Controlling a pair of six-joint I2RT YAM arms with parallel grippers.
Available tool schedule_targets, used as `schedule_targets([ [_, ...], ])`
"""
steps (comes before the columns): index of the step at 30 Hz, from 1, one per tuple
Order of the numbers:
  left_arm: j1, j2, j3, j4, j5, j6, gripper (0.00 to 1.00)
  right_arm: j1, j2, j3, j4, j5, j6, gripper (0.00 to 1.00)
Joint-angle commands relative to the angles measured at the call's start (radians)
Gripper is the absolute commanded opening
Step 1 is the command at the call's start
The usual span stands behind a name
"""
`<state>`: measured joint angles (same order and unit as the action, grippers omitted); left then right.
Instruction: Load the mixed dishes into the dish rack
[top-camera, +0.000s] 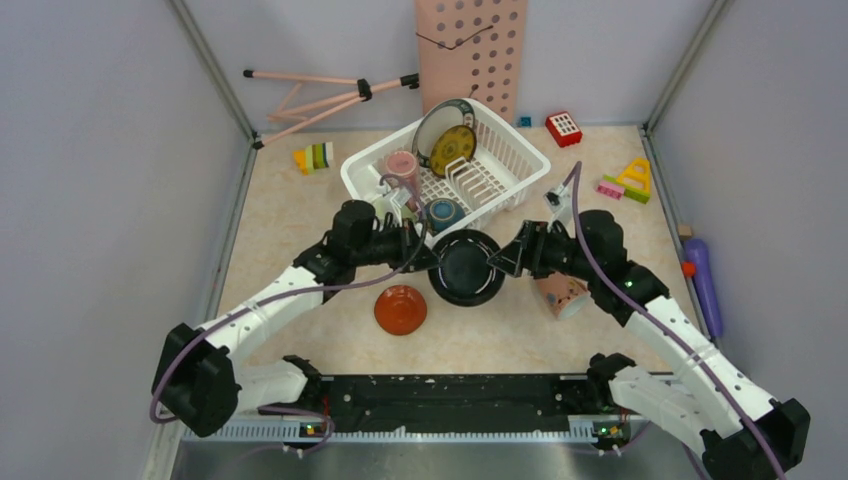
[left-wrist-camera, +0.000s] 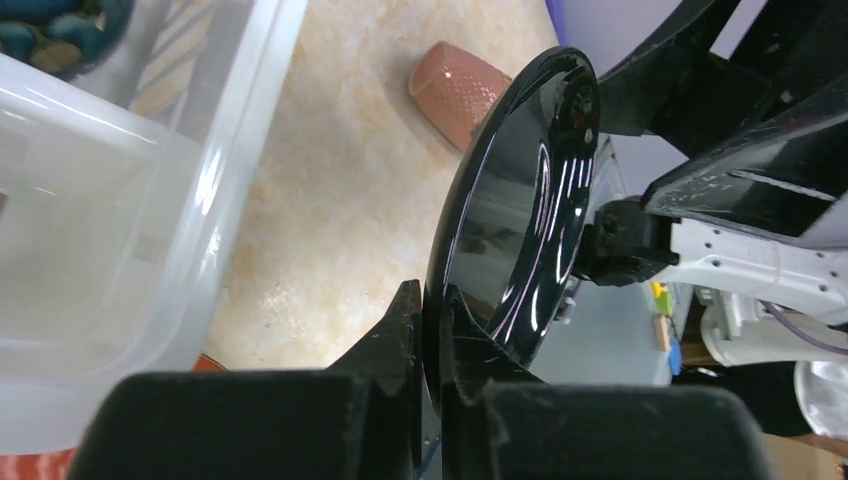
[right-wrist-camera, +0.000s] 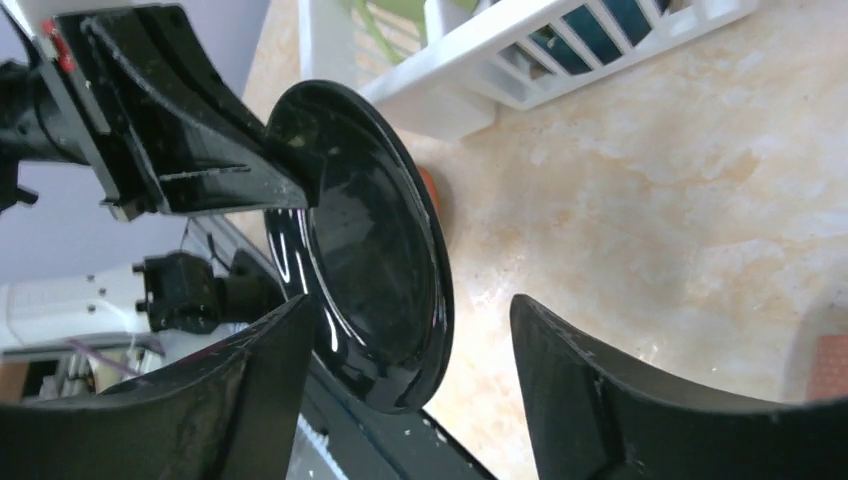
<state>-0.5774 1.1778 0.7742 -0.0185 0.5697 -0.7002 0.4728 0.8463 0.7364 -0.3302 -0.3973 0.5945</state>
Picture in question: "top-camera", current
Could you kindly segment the pink patterned mug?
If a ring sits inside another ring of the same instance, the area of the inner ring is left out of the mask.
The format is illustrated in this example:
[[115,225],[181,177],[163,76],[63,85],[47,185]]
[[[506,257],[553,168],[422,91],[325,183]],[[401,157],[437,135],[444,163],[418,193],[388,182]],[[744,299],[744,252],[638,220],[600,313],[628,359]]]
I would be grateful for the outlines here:
[[420,195],[420,165],[417,157],[410,151],[401,150],[390,154],[384,163],[384,172],[401,177]]

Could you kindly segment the yellow black plate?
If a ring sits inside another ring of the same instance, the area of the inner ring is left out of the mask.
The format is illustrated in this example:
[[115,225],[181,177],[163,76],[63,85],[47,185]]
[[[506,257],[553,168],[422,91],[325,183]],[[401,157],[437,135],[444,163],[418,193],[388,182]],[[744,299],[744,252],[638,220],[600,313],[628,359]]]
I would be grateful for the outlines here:
[[435,142],[430,155],[430,171],[439,178],[457,166],[456,161],[473,159],[477,137],[467,125],[457,125],[446,130]]

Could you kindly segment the white plastic dish rack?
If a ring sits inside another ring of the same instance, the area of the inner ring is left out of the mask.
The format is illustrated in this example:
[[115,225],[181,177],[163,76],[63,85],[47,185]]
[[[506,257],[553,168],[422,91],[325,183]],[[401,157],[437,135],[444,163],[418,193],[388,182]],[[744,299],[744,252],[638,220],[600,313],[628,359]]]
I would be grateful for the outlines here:
[[[503,210],[521,205],[530,187],[547,175],[551,162],[496,112],[477,100],[466,102],[474,113],[473,130],[477,148],[473,160],[440,179],[420,170],[419,195],[423,202],[450,198],[458,202],[465,217],[438,234],[430,234],[434,245],[458,229],[482,230]],[[412,151],[420,120],[348,157],[340,167],[342,181],[353,199],[372,201],[389,191],[380,183],[385,160],[398,151]]]

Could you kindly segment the white plate green rim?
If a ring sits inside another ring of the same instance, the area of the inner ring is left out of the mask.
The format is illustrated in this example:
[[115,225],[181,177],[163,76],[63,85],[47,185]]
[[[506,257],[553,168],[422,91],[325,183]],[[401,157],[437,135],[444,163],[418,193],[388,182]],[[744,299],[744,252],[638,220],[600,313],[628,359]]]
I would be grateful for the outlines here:
[[429,168],[431,154],[436,141],[452,127],[472,127],[476,120],[475,110],[463,98],[449,99],[433,107],[419,123],[411,144],[411,152],[421,168]]

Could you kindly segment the salmon mug white interior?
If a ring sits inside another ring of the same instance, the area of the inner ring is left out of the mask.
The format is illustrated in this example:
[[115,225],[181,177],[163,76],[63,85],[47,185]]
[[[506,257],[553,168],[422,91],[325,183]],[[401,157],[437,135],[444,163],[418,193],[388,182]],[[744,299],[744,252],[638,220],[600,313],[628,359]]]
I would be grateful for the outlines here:
[[581,281],[561,273],[536,279],[535,287],[557,320],[576,315],[590,300],[588,289]]

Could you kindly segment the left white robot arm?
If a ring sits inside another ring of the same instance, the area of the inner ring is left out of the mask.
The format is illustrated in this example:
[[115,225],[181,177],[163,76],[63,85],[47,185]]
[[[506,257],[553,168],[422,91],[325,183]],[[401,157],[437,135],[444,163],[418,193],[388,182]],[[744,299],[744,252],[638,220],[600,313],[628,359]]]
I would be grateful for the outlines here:
[[283,273],[239,306],[192,328],[182,323],[166,336],[153,380],[150,418],[180,421],[200,437],[220,430],[238,413],[286,403],[297,413],[319,404],[320,386],[305,364],[282,360],[247,367],[253,352],[298,316],[337,292],[358,287],[358,268],[387,265],[393,275],[434,269],[438,256],[425,244],[425,224],[379,218],[375,207],[349,200],[322,239]]

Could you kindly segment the light green mug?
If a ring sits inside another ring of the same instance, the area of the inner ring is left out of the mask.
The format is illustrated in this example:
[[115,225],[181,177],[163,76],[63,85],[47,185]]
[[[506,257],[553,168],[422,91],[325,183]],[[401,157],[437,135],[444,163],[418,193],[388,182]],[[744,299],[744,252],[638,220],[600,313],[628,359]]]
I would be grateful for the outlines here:
[[381,226],[399,226],[404,220],[410,220],[413,223],[418,221],[417,214],[407,205],[396,207],[390,200],[385,198],[377,198],[371,204],[375,209],[375,216],[380,221]]

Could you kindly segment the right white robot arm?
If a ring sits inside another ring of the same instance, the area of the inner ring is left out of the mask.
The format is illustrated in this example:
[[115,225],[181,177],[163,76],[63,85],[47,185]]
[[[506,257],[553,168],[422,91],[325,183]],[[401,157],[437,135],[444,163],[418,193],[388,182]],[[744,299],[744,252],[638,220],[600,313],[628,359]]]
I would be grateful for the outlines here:
[[600,412],[636,412],[700,457],[713,479],[783,479],[803,459],[811,416],[779,401],[707,339],[665,284],[629,259],[622,227],[605,210],[561,222],[527,221],[489,264],[512,277],[562,273],[584,282],[593,302],[645,342],[682,384],[672,387],[623,355],[594,361],[586,385]]

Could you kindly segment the brown ceramic bowl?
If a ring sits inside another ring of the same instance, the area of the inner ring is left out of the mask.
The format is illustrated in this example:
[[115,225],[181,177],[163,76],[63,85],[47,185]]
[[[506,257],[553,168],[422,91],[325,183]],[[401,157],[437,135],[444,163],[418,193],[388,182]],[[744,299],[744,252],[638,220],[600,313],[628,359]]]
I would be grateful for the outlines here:
[[436,198],[425,205],[425,215],[431,233],[439,234],[465,217],[462,205],[450,198]]

